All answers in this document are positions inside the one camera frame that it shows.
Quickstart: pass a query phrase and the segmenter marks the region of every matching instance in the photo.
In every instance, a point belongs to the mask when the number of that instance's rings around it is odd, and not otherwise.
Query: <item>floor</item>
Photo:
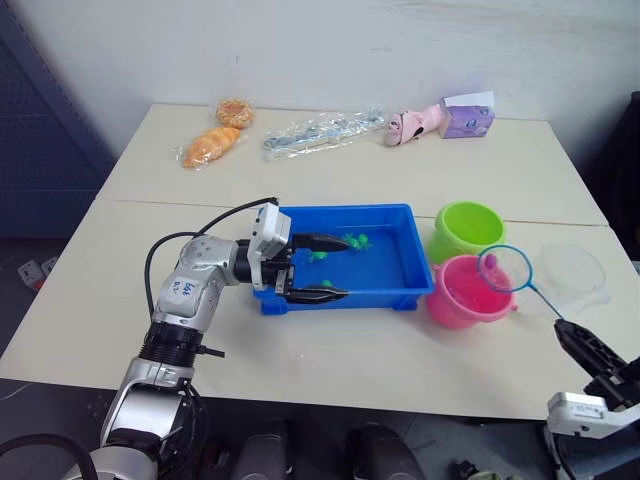
[[[21,283],[17,267],[32,258],[42,262],[59,255],[64,245],[61,240],[0,240],[0,352],[35,298]],[[114,393],[0,379],[0,442],[27,433],[55,432],[78,440],[86,448],[96,448]],[[539,424],[534,422],[470,425],[466,419],[439,415],[227,399],[207,399],[206,403],[211,435],[232,452],[238,451],[260,422],[287,419],[296,478],[345,478],[345,435],[368,422],[385,424],[401,435],[429,479],[459,478],[452,462],[463,459],[504,476],[517,474],[529,480],[552,477],[537,436]],[[0,471],[7,480],[53,480],[60,478],[70,463],[63,453],[29,447],[3,458]]]

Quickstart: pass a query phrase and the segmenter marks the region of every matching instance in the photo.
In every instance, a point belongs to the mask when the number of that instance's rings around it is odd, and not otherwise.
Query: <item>white table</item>
[[[142,281],[148,248],[162,235],[192,230],[221,212],[101,196],[0,359],[0,376],[117,388],[148,327]],[[253,213],[243,212],[215,233],[246,237],[252,219]],[[426,243],[433,220],[417,223]],[[571,320],[621,356],[638,355],[640,283],[609,227],[514,222],[507,229],[510,242],[531,256],[553,242],[591,252],[606,271],[613,298]],[[181,245],[175,240],[158,251],[154,292]],[[552,394],[580,392],[589,377],[561,350],[541,303],[528,293],[520,302],[521,312],[509,318],[450,331],[428,318],[423,302],[408,313],[263,317],[249,286],[229,287],[203,341],[227,358],[198,358],[194,382],[207,396],[542,419]]]
[[[496,120],[485,138],[426,135],[399,147],[373,140],[267,162],[267,132],[312,112],[258,110],[246,139],[200,172],[178,166],[174,149],[210,128],[206,107],[153,105],[99,197],[234,207],[280,196],[287,205],[409,203],[435,216],[474,200],[506,220],[579,225],[607,221],[543,121]]]

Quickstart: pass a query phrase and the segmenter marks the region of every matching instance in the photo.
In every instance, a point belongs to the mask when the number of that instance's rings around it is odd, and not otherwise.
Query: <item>blue plastic tray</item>
[[[349,295],[319,305],[287,303],[273,289],[254,291],[264,315],[289,310],[327,308],[393,308],[415,310],[421,295],[433,292],[433,280],[409,205],[282,207],[291,217],[291,233],[328,233],[341,238],[368,238],[369,247],[350,248],[312,258],[309,250],[293,257],[294,286],[329,281]]]

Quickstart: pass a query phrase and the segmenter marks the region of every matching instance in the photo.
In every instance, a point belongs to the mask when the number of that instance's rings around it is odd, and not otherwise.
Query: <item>bread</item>
[[[244,100],[227,98],[218,104],[216,116],[227,127],[247,128],[253,122],[253,109]]]
[[[232,127],[207,130],[191,143],[182,165],[194,169],[204,167],[227,153],[239,136],[240,130]]]

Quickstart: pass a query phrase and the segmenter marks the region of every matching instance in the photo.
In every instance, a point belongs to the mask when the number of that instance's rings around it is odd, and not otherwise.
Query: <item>plastic bag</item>
[[[265,157],[295,157],[304,153],[349,145],[354,140],[384,128],[383,110],[366,113],[321,113],[306,122],[270,132],[263,143]]]
[[[184,168],[195,171],[203,169],[235,145],[241,137],[242,129],[253,122],[254,115],[253,108],[245,100],[238,98],[220,100],[212,118],[217,118],[222,126],[210,128],[195,137],[189,144],[176,148],[176,160]]]

